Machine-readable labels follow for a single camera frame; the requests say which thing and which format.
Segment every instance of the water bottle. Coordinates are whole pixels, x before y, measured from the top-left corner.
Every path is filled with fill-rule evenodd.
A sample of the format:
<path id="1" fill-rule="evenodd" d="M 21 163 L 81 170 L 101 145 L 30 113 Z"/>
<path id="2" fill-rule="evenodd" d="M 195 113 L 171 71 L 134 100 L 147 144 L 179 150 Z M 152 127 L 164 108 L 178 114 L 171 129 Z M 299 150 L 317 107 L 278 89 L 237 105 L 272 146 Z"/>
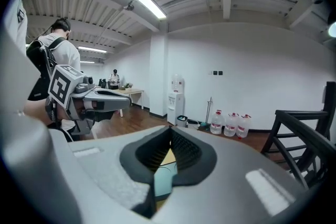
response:
<path id="1" fill-rule="evenodd" d="M 250 128 L 251 125 L 250 118 L 251 117 L 247 114 L 239 118 L 238 127 L 236 131 L 236 134 L 239 138 L 247 137 L 248 129 Z"/>
<path id="2" fill-rule="evenodd" d="M 222 113 L 221 110 L 217 110 L 216 113 L 212 116 L 210 124 L 210 132 L 213 134 L 221 134 L 222 132 L 224 118 L 221 115 L 221 113 Z"/>
<path id="3" fill-rule="evenodd" d="M 179 74 L 172 75 L 172 90 L 173 92 L 183 92 L 183 79 Z"/>
<path id="4" fill-rule="evenodd" d="M 239 115 L 236 113 L 229 114 L 226 118 L 226 124 L 224 128 L 224 134 L 226 136 L 234 136 L 236 133 L 236 128 L 238 126 Z"/>

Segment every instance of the backpack strap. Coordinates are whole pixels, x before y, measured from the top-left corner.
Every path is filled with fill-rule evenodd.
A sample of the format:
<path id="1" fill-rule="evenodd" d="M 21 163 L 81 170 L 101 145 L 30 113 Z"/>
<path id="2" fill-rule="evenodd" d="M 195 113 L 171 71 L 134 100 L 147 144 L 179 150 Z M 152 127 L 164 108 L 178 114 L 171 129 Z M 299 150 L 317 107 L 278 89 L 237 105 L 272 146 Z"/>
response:
<path id="1" fill-rule="evenodd" d="M 59 38 L 55 39 L 54 42 L 51 43 L 50 46 L 48 47 L 49 50 L 54 50 L 64 40 L 66 40 L 64 37 L 59 37 Z"/>

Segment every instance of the desk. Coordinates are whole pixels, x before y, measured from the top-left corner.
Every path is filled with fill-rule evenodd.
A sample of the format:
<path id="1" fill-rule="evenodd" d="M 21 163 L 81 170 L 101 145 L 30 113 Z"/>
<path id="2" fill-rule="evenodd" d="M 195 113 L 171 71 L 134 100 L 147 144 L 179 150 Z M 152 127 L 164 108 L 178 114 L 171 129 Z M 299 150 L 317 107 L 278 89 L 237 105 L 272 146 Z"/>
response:
<path id="1" fill-rule="evenodd" d="M 132 99 L 132 94 L 140 94 L 141 95 L 141 109 L 143 109 L 143 90 L 139 90 L 139 89 L 130 89 L 130 90 L 112 90 L 115 93 L 120 93 L 120 94 L 125 94 L 125 95 L 129 95 L 131 98 L 131 103 L 133 103 L 133 99 Z M 119 110 L 120 112 L 120 116 L 123 117 L 122 114 L 122 109 Z"/>

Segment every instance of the person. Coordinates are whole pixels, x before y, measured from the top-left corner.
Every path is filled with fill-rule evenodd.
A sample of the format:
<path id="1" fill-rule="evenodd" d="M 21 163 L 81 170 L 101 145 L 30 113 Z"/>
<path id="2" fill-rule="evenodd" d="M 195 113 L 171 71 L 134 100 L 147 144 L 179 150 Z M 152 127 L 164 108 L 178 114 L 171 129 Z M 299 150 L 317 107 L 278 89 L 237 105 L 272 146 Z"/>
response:
<path id="1" fill-rule="evenodd" d="M 12 39 L 13 43 L 24 55 L 26 55 L 27 22 L 27 15 L 22 0 L 10 0 L 2 18 L 2 26 L 8 33 L 9 38 Z M 51 125 L 54 121 L 46 110 L 48 101 L 47 99 L 39 101 L 27 100 L 23 112 L 42 121 L 46 126 Z M 79 112 L 84 109 L 82 102 L 76 103 L 75 106 Z M 57 104 L 57 118 L 58 120 L 69 119 L 67 113 L 59 104 Z"/>
<path id="2" fill-rule="evenodd" d="M 53 50 L 55 61 L 58 65 L 69 65 L 80 71 L 80 55 L 76 47 L 68 41 L 71 33 L 70 22 L 65 18 L 57 19 L 51 26 L 51 33 L 46 36 L 38 38 L 45 46 L 49 47 L 57 38 L 64 37 L 66 40 L 62 41 Z M 75 123 L 73 121 L 63 119 L 61 128 L 67 131 L 70 135 L 75 130 Z"/>
<path id="3" fill-rule="evenodd" d="M 120 79 L 117 72 L 117 69 L 114 69 L 113 74 L 111 74 L 109 78 L 109 82 L 111 83 L 111 90 L 117 90 L 119 88 Z"/>

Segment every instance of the white t-shirt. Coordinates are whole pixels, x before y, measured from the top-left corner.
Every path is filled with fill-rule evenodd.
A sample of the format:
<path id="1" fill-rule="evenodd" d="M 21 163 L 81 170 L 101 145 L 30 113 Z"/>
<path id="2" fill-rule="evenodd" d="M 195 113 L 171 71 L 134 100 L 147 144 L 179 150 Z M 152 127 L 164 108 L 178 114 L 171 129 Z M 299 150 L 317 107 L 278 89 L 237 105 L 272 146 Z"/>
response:
<path id="1" fill-rule="evenodd" d="M 111 74 L 110 78 L 109 78 L 109 81 L 111 81 L 111 86 L 118 86 L 118 80 L 119 80 L 119 75 L 114 75 L 114 74 Z"/>
<path id="2" fill-rule="evenodd" d="M 49 47 L 57 38 L 61 37 L 57 33 L 51 33 L 47 36 L 38 38 L 45 46 Z M 56 63 L 59 65 L 70 65 L 80 72 L 80 55 L 76 47 L 67 40 L 62 41 L 53 50 Z M 73 121 L 62 120 L 62 129 L 69 130 L 75 126 Z"/>

